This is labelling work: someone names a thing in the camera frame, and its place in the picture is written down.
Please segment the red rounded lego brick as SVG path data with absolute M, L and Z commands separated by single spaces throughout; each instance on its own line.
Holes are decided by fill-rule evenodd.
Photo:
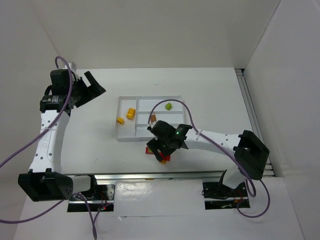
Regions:
M 170 155 L 168 155 L 168 156 L 163 156 L 163 161 L 165 161 L 165 162 L 169 162 L 170 159 L 171 159 L 171 156 L 170 156 Z

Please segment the brown lego plate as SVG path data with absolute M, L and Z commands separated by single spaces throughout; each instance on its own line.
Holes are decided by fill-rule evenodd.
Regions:
M 155 114 L 151 115 L 150 122 L 153 123 L 153 122 L 156 122 L 156 121 L 157 121 L 156 115 Z

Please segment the lime green lego brick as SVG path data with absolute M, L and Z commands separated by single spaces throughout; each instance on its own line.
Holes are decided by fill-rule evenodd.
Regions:
M 170 102 L 168 102 L 166 105 L 165 105 L 165 109 L 167 111 L 170 111 L 172 109 L 172 104 Z

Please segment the small yellow lego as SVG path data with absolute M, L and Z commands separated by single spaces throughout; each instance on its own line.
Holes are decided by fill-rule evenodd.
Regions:
M 119 123 L 120 125 L 123 125 L 125 123 L 125 120 L 123 118 L 121 118 L 121 117 L 118 117 L 116 119 L 116 122 Z

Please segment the yellow printed lego brick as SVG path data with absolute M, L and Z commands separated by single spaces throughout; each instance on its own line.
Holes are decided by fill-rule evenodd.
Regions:
M 135 118 L 136 110 L 134 108 L 129 108 L 126 113 L 126 118 L 128 120 L 133 120 Z

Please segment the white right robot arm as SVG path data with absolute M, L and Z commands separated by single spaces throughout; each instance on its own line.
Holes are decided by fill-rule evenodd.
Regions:
M 222 174 L 220 183 L 230 189 L 236 189 L 246 180 L 261 180 L 270 154 L 249 130 L 241 134 L 223 134 L 197 130 L 187 124 L 173 127 L 162 120 L 149 124 L 147 130 L 153 135 L 147 146 L 159 162 L 178 149 L 204 150 L 229 157 L 234 166 Z

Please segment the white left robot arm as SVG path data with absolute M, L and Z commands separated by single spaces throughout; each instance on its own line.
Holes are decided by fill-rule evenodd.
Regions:
M 90 85 L 73 71 L 50 72 L 51 85 L 40 101 L 41 138 L 27 173 L 18 176 L 18 185 L 34 202 L 69 200 L 90 191 L 97 183 L 93 175 L 62 174 L 61 154 L 66 127 L 74 107 L 105 93 L 90 71 L 84 73 Z

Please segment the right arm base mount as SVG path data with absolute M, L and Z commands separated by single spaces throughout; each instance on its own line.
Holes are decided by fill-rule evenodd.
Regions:
M 250 208 L 249 195 L 245 183 L 242 182 L 236 189 L 222 184 L 225 171 L 199 172 L 202 180 L 202 192 L 205 210 L 228 210 Z

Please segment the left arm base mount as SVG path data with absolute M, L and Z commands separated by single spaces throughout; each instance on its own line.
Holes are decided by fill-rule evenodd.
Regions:
M 113 212 L 115 190 L 115 183 L 96 184 L 90 190 L 82 192 L 82 195 L 86 198 L 88 206 L 92 212 Z M 68 202 L 67 212 L 85 213 L 88 212 L 88 208 L 84 200 L 78 197 L 73 197 Z

